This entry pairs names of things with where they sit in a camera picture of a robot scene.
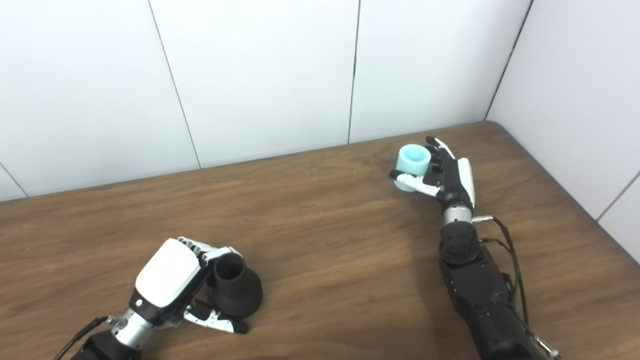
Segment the white and black left hand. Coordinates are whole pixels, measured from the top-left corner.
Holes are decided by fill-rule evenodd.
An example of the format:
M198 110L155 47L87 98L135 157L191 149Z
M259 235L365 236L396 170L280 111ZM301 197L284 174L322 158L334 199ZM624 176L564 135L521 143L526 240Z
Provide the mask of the white and black left hand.
M239 319L197 299L223 260L244 262L233 247L213 247L189 238L167 239L135 279L129 308L151 330L175 327L183 320L233 334L247 334Z

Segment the white and black right hand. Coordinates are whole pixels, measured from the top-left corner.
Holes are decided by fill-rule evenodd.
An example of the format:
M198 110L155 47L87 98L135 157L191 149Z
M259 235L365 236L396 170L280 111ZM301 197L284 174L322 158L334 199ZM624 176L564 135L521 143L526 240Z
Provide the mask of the white and black right hand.
M473 170L468 158L457 158L440 139L425 137L425 145L407 144L398 151L389 176L396 187L435 198L443 209L476 206Z

